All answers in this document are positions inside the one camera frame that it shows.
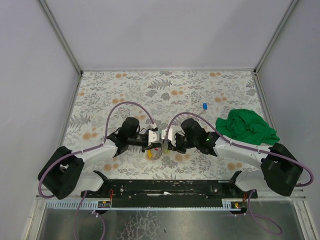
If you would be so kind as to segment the spiral keyring with yellow handle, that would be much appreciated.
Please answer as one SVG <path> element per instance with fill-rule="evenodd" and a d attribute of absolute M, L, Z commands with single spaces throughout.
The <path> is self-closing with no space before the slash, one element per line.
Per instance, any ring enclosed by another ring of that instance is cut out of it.
<path fill-rule="evenodd" d="M 145 148 L 149 160 L 158 160 L 163 154 L 172 150 L 172 144 L 169 141 L 153 142 Z"/>

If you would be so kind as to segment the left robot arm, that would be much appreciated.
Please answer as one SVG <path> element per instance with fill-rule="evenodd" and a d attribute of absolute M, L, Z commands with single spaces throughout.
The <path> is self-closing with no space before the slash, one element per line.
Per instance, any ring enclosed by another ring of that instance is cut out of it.
<path fill-rule="evenodd" d="M 130 146 L 141 147 L 142 152 L 161 147 L 161 133 L 155 125 L 144 133 L 140 131 L 139 120 L 127 117 L 121 127 L 97 146 L 79 151 L 72 151 L 65 146 L 57 148 L 38 174 L 39 195 L 45 199 L 55 197 L 62 200 L 74 190 L 97 191 L 103 180 L 94 173 L 84 173 L 86 165 L 117 157 Z"/>

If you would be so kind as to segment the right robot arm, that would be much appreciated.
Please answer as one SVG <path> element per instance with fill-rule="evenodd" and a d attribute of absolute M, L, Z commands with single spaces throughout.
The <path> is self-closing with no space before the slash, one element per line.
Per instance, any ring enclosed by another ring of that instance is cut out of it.
<path fill-rule="evenodd" d="M 169 150 L 185 154 L 188 149 L 195 148 L 204 155 L 234 159 L 256 168 L 252 172 L 240 172 L 232 179 L 244 192 L 270 189 L 289 197 L 303 172 L 296 158 L 280 143 L 257 146 L 240 142 L 215 131 L 206 131 L 192 118 L 183 121 L 181 128 L 182 133 L 170 129 L 165 134 Z"/>

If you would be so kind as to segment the blue tag key upper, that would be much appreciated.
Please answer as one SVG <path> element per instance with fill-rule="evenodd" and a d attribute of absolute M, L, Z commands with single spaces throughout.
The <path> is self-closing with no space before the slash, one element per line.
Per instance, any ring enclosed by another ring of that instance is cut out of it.
<path fill-rule="evenodd" d="M 207 112 L 207 110 L 208 110 L 208 105 L 207 105 L 207 103 L 203 103 L 203 104 L 202 104 L 202 110 L 200 111 L 199 115 L 200 115 L 200 116 L 201 116 L 201 115 L 204 115 L 204 114 Z"/>

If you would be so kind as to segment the floral table mat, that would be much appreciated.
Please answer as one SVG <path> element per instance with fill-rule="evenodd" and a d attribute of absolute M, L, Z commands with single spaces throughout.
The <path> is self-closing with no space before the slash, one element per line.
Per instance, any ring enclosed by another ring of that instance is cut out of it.
<path fill-rule="evenodd" d="M 127 117 L 139 120 L 145 130 L 152 122 L 159 129 L 207 111 L 199 123 L 210 131 L 218 118 L 233 109 L 263 114 L 256 83 L 250 71 L 86 71 L 75 95 L 62 145 L 73 151 L 100 144 L 105 134 L 119 128 Z M 169 151 L 150 160 L 131 146 L 118 157 L 85 167 L 110 179 L 228 180 L 236 171 L 255 168 L 231 158 L 204 155 L 197 149 L 186 154 Z"/>

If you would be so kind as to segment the green cloth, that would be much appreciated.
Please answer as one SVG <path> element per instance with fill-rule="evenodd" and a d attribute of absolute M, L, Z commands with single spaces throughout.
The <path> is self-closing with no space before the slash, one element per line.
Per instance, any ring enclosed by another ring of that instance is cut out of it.
<path fill-rule="evenodd" d="M 273 145 L 280 141 L 277 131 L 253 110 L 232 109 L 226 119 L 219 117 L 215 126 L 222 135 L 248 144 Z"/>

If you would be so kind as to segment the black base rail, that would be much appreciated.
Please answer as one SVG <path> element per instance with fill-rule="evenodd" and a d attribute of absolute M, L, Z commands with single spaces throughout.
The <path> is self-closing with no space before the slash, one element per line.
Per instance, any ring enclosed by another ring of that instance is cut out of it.
<path fill-rule="evenodd" d="M 81 192 L 86 199 L 137 199 L 158 196 L 243 200 L 250 191 L 242 191 L 233 182 L 218 180 L 125 180 L 107 179 L 97 191 Z"/>

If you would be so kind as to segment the left aluminium frame post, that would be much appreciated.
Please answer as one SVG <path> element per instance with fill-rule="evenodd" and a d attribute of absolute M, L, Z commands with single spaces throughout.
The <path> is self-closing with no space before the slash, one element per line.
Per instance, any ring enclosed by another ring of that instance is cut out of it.
<path fill-rule="evenodd" d="M 48 3 L 46 0 L 36 0 L 37 4 L 42 10 L 42 13 L 46 17 L 50 27 L 52 28 L 57 40 L 60 43 L 60 46 L 62 47 L 64 53 L 66 54 L 69 62 L 71 63 L 73 69 L 77 73 L 78 76 L 81 76 L 83 74 L 83 70 L 80 67 L 80 64 L 78 63 L 70 45 L 68 44 L 68 41 L 66 40 L 52 10 L 50 9 Z"/>

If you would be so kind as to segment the aluminium frame post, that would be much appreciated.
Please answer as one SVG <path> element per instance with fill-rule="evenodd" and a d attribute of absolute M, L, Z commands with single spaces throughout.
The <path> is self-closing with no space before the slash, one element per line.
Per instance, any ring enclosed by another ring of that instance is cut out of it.
<path fill-rule="evenodd" d="M 71 63 L 73 69 L 77 73 L 78 76 L 81 76 L 83 74 L 83 70 L 80 67 L 80 64 L 78 63 L 70 45 L 68 44 L 68 41 L 66 40 L 52 10 L 50 9 L 48 3 L 46 0 L 36 0 L 37 4 L 42 10 L 42 13 L 46 17 L 50 27 L 52 28 L 57 40 L 60 43 L 60 46 L 62 47 L 64 53 L 66 54 L 69 62 Z"/>
<path fill-rule="evenodd" d="M 264 62 L 267 60 L 271 50 L 273 49 L 274 45 L 276 44 L 280 34 L 282 33 L 283 29 L 285 28 L 287 22 L 289 21 L 291 15 L 293 14 L 294 10 L 296 9 L 296 7 L 299 3 L 300 3 L 300 0 L 291 0 L 290 1 L 287 9 L 285 10 L 285 12 L 279 22 L 279 24 L 276 27 L 271 39 L 269 40 L 265 50 L 263 51 L 261 58 L 259 59 L 255 68 L 253 69 L 253 72 L 255 75 L 257 75 L 258 72 L 263 67 Z"/>

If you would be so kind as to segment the right aluminium frame post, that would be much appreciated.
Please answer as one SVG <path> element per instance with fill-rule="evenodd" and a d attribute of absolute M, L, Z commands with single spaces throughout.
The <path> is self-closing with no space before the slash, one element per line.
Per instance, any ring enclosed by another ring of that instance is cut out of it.
<path fill-rule="evenodd" d="M 280 34 L 282 33 L 283 29 L 285 28 L 287 22 L 289 21 L 291 15 L 293 14 L 294 10 L 296 9 L 296 7 L 299 3 L 300 3 L 300 0 L 291 0 L 290 1 L 287 9 L 285 10 L 285 12 L 279 22 L 279 24 L 276 27 L 271 39 L 269 40 L 265 50 L 263 51 L 261 58 L 259 59 L 255 68 L 253 69 L 253 72 L 255 75 L 257 75 L 258 72 L 263 67 L 264 62 L 267 60 L 271 50 L 273 49 L 274 45 L 276 44 Z"/>

